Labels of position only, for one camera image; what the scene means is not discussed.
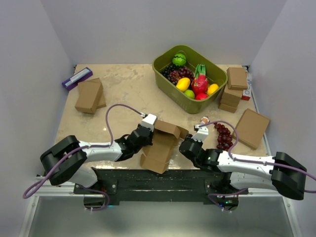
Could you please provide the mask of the brown cardboard box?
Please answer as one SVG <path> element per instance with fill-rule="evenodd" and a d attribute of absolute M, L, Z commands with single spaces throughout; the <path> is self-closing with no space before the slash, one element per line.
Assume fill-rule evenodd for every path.
<path fill-rule="evenodd" d="M 163 174 L 179 139 L 185 139 L 189 131 L 180 126 L 157 120 L 152 145 L 143 147 L 140 166 L 143 169 Z"/>

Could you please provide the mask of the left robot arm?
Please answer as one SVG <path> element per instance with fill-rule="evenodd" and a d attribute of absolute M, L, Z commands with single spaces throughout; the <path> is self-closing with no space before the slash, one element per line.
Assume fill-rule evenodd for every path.
<path fill-rule="evenodd" d="M 102 189 L 102 181 L 97 178 L 92 168 L 83 164 L 92 161 L 119 162 L 130 159 L 143 147 L 151 146 L 154 125 L 138 124 L 130 134 L 113 141 L 113 143 L 88 143 L 79 141 L 69 135 L 40 156 L 46 171 L 51 173 L 51 185 L 57 186 L 67 181 L 84 186 L 90 193 L 96 194 Z"/>

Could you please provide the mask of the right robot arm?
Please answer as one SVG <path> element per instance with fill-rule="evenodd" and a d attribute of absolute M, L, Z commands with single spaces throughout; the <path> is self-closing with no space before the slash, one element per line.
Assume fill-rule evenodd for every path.
<path fill-rule="evenodd" d="M 196 168 L 220 173 L 222 178 L 210 186 L 218 195 L 250 188 L 270 189 L 286 198 L 303 200 L 306 168 L 284 152 L 275 156 L 252 157 L 230 154 L 219 149 L 203 149 L 202 142 L 187 135 L 179 152 Z"/>

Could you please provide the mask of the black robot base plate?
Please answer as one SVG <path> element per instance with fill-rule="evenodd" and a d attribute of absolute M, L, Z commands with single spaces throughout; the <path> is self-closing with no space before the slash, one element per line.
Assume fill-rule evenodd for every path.
<path fill-rule="evenodd" d="M 143 169 L 95 169 L 98 182 L 89 190 L 76 184 L 74 193 L 85 195 L 84 205 L 99 207 L 102 199 L 97 191 L 110 197 L 110 205 L 123 201 L 148 202 L 202 202 L 212 204 L 208 194 L 236 193 L 230 185 L 230 175 L 199 169 L 172 169 L 157 174 Z"/>

